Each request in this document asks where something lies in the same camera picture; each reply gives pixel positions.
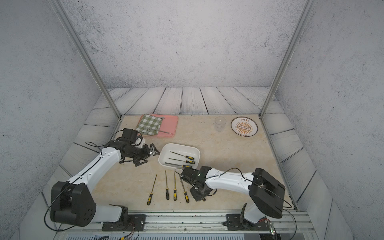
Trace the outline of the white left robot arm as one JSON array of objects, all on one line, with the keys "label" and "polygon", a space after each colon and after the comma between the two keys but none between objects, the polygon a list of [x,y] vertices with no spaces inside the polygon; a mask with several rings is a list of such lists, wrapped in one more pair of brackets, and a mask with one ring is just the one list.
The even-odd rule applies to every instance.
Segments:
[{"label": "white left robot arm", "polygon": [[132,162],[135,166],[147,163],[148,158],[160,151],[154,144],[135,146],[127,141],[111,140],[83,170],[66,182],[57,182],[51,190],[50,214],[52,222],[85,227],[88,224],[129,225],[125,206],[97,205],[92,191],[102,177],[116,163]]}]

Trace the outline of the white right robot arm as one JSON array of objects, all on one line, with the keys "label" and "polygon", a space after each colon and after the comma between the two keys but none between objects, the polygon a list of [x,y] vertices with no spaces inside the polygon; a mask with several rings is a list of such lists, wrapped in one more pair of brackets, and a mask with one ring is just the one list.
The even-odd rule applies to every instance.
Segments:
[{"label": "white right robot arm", "polygon": [[181,180],[192,186],[190,193],[197,202],[212,196],[217,190],[248,195],[253,203],[244,205],[241,213],[243,222],[247,224],[283,216],[286,188],[264,169],[256,168],[254,172],[244,174],[238,168],[227,171],[207,166],[199,170],[186,168],[181,173]]}]

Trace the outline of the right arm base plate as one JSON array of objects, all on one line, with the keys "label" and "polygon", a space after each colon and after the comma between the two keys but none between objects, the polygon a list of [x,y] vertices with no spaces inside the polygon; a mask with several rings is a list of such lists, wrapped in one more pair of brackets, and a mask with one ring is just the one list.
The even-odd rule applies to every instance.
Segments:
[{"label": "right arm base plate", "polygon": [[245,210],[247,203],[244,204],[240,214],[227,214],[226,221],[222,225],[227,227],[228,231],[269,231],[269,220],[264,218],[256,223],[245,219]]}]

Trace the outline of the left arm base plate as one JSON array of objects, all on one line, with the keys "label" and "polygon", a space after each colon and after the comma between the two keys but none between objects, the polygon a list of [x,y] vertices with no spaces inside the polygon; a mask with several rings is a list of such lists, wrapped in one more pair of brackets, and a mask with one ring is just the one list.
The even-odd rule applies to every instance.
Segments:
[{"label": "left arm base plate", "polygon": [[146,215],[129,214],[129,210],[125,206],[119,206],[122,209],[121,216],[117,222],[103,223],[103,232],[140,232],[144,230]]}]

